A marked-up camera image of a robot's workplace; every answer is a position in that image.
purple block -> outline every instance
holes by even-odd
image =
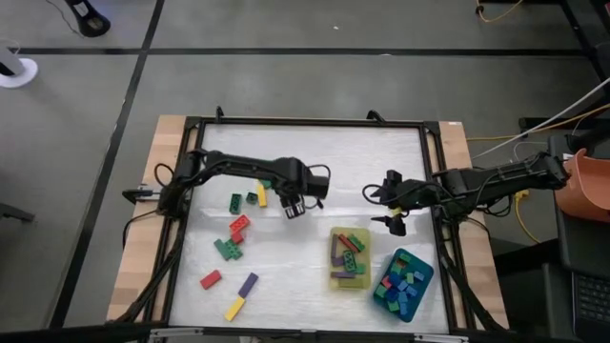
[[[239,289],[239,292],[237,292],[239,294],[239,296],[241,296],[242,298],[245,299],[246,295],[248,295],[248,293],[252,289],[252,286],[254,286],[254,283],[256,282],[256,280],[258,280],[258,275],[251,272],[250,275],[248,275],[246,282],[244,282],[244,284]]]
[[[354,272],[331,272],[331,277],[336,277],[336,278],[355,278],[356,274]]]

red lego brick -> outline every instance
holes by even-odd
[[[220,277],[220,272],[218,270],[214,270],[213,272],[210,272],[208,276],[202,278],[199,283],[201,284],[201,286],[203,286],[204,290],[207,290],[218,280],[220,280]]]
[[[235,244],[239,244],[244,241],[244,237],[239,232],[233,232],[233,233],[231,233],[231,240]]]
[[[246,214],[241,214],[229,227],[231,228],[231,233],[235,233],[240,232],[248,225],[250,225],[250,219],[248,219]]]
[[[352,244],[352,242],[350,242],[349,239],[347,239],[345,235],[343,235],[343,233],[339,234],[339,240],[352,252],[358,252],[358,249],[354,246],[354,244]]]

gray floor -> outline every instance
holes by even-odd
[[[68,10],[62,1],[51,1]],[[39,48],[142,45],[154,0],[92,2],[112,20],[104,37],[79,38],[42,0],[2,1],[0,36]],[[578,47],[556,7],[523,6],[504,21],[484,25],[474,6],[474,0],[168,0],[152,45]],[[489,6],[486,13],[504,9]],[[576,10],[594,41],[604,41],[590,9]],[[37,215],[32,225],[0,221],[0,331],[47,324],[136,59],[30,57],[41,68],[34,83],[0,90],[0,201]],[[137,186],[160,114],[211,114],[221,105],[227,115],[362,118],[375,109],[388,119],[463,121],[468,136],[493,136],[517,132],[521,116],[557,113],[597,82],[590,64],[577,57],[151,55],[66,323],[104,321],[120,263],[121,230],[132,215],[120,192]],[[543,142],[544,136],[529,140]],[[471,143],[471,154],[493,145]],[[520,145],[517,154],[536,149],[544,146]],[[491,166],[509,160],[515,160],[512,145],[475,162]],[[550,192],[532,192],[521,211],[538,238],[555,237]],[[513,215],[487,222],[495,238],[531,244]]]

yellow cable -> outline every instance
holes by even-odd
[[[521,3],[523,3],[523,0],[518,0],[518,2],[515,5],[513,5],[512,8],[508,9],[508,11],[504,12],[503,14],[497,16],[494,19],[487,19],[487,18],[485,18],[483,16],[483,11],[482,10],[478,10],[478,16],[485,23],[488,23],[488,24],[489,23],[493,23],[493,22],[498,21],[498,20],[502,19],[503,17],[507,16],[510,12],[515,10],[519,5],[521,5]],[[480,2],[477,0],[477,8],[480,8],[480,7],[481,7]]]
[[[518,224],[521,225],[523,232],[525,232],[525,234],[527,234],[530,239],[539,244],[540,241],[535,238],[535,236],[529,230],[527,230],[527,228],[525,227],[525,223],[523,223],[523,219],[521,219],[521,214],[519,213],[519,201],[521,200],[522,196],[523,195],[519,194],[519,192],[515,194],[515,215],[517,216]]]
[[[579,115],[574,116],[574,117],[572,117],[570,119],[564,120],[564,121],[562,121],[560,123],[549,125],[547,127],[540,128],[538,130],[533,130],[530,133],[538,133],[538,132],[542,132],[542,131],[551,130],[553,128],[559,127],[559,126],[567,124],[567,123],[571,123],[571,122],[573,122],[575,120],[579,120],[579,119],[587,117],[587,116],[589,116],[591,114],[597,113],[597,112],[602,111],[602,110],[607,110],[607,109],[610,109],[610,104],[606,104],[606,105],[600,106],[600,107],[598,107],[598,108],[596,108],[594,110],[590,110],[587,113],[579,114]],[[475,141],[502,140],[502,139],[511,139],[511,138],[513,138],[515,136],[516,136],[516,134],[504,135],[504,136],[496,136],[496,137],[473,137],[473,138],[466,138],[466,141],[468,141],[468,142],[475,142]]]

yellow block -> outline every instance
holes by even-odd
[[[258,181],[256,181],[256,192],[258,193],[258,206],[267,207],[267,195],[265,194],[265,188]]]
[[[225,319],[232,321],[233,318],[235,318],[235,316],[239,312],[239,310],[241,310],[241,307],[244,306],[244,303],[246,303],[246,299],[242,298],[241,296],[238,296],[237,300],[235,300],[231,308],[225,313]]]

